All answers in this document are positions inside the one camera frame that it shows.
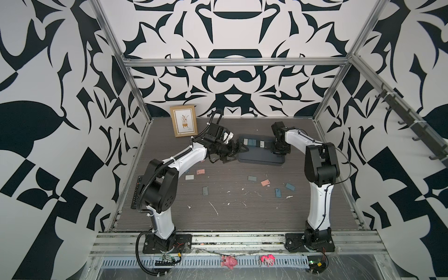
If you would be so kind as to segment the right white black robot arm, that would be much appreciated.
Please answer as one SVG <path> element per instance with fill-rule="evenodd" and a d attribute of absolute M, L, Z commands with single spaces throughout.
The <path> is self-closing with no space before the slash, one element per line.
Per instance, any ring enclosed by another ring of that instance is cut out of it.
<path fill-rule="evenodd" d="M 331 238 L 330 201 L 336 180 L 340 176 L 336 147 L 305 134 L 282 121 L 272 126 L 275 136 L 273 154 L 287 155 L 294 147 L 304 155 L 304 175 L 310 183 L 310 211 L 304 240 L 308 243 L 329 242 Z"/>

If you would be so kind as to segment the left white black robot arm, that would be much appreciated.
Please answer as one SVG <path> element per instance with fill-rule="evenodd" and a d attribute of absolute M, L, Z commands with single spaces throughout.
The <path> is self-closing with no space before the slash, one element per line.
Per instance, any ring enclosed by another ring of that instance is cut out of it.
<path fill-rule="evenodd" d="M 176 235 L 171 206 L 177 196 L 180 176 L 205 159 L 228 163 L 248 150 L 243 141 L 233 139 L 233 133 L 227 128 L 209 122 L 202 133 L 191 137 L 186 149 L 163 161 L 150 161 L 137 191 L 135 208 L 150 216 L 152 234 L 163 242 Z"/>

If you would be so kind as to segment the black remote control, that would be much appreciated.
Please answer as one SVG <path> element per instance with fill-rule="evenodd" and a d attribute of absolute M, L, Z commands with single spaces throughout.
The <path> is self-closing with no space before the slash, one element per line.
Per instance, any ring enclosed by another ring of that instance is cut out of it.
<path fill-rule="evenodd" d="M 143 176 L 138 176 L 136 185 L 135 185 L 135 189 L 134 189 L 134 193 L 133 193 L 133 199 L 132 199 L 131 206 L 130 206 L 130 208 L 132 210 L 136 210 L 136 208 L 137 208 L 137 202 L 140 197 L 140 193 L 141 193 L 141 189 L 142 189 L 142 181 L 143 181 Z"/>

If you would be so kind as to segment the wooden picture frame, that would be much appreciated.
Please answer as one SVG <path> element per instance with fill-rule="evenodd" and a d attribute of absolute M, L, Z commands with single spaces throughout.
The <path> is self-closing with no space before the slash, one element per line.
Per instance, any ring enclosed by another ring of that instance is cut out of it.
<path fill-rule="evenodd" d="M 190 137 L 198 134 L 196 109 L 194 105 L 170 108 L 175 137 Z"/>

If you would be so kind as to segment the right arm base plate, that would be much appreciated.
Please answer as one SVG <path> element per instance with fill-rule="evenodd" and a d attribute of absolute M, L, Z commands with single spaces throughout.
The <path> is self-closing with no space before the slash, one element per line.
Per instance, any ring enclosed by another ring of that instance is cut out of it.
<path fill-rule="evenodd" d="M 327 231 L 287 233 L 285 248 L 290 253 L 335 252 L 335 244 Z"/>

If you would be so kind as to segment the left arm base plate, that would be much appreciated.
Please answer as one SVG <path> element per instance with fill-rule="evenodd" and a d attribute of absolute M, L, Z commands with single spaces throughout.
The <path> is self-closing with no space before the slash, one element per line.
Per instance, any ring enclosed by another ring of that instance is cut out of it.
<path fill-rule="evenodd" d="M 191 234 L 172 234 L 168 239 L 161 239 L 156 234 L 147 234 L 142 252 L 143 254 L 189 253 L 193 236 Z"/>

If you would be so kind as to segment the wall hook rail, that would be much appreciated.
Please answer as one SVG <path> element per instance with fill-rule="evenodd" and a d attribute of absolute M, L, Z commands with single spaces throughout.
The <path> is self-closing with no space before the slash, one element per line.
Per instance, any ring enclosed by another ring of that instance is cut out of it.
<path fill-rule="evenodd" d="M 413 141 L 423 142 L 432 152 L 430 160 L 439 161 L 447 168 L 448 143 L 397 92 L 389 89 L 384 83 L 380 88 L 381 92 L 375 98 L 383 100 L 387 105 L 386 111 L 394 112 L 400 118 L 400 126 L 405 126 L 415 134 Z"/>

